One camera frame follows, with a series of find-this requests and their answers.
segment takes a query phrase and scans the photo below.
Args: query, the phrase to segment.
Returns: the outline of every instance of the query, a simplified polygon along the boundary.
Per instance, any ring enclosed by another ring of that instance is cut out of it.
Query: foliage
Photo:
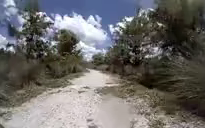
[[[92,59],[93,64],[95,64],[96,66],[105,64],[105,56],[103,53],[97,53],[93,55]]]
[[[148,88],[175,94],[184,108],[205,117],[205,0],[156,4],[120,28],[106,62]]]
[[[27,59],[42,59],[49,50],[50,42],[44,39],[52,23],[45,20],[46,14],[38,12],[36,1],[30,1],[23,18],[23,29],[18,33],[19,45]]]
[[[64,29],[60,30],[56,34],[55,40],[58,41],[57,51],[59,55],[65,56],[67,54],[80,54],[80,50],[77,50],[79,40],[71,31]]]

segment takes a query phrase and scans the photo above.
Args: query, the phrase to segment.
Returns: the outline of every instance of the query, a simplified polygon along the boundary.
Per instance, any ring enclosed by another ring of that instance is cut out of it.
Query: dirt road
[[[45,92],[9,110],[10,113],[1,118],[0,122],[5,128],[151,127],[146,116],[136,113],[125,100],[97,93],[99,88],[118,86],[114,77],[90,70],[71,83],[71,86]]]

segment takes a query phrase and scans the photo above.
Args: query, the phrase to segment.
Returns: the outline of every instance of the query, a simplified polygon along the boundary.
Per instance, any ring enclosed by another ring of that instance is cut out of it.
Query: shrub
[[[83,71],[82,58],[76,55],[60,57],[58,61],[47,64],[48,74],[53,78],[60,78],[70,73]]]
[[[143,73],[141,84],[174,93],[183,107],[205,117],[205,55],[154,62]]]

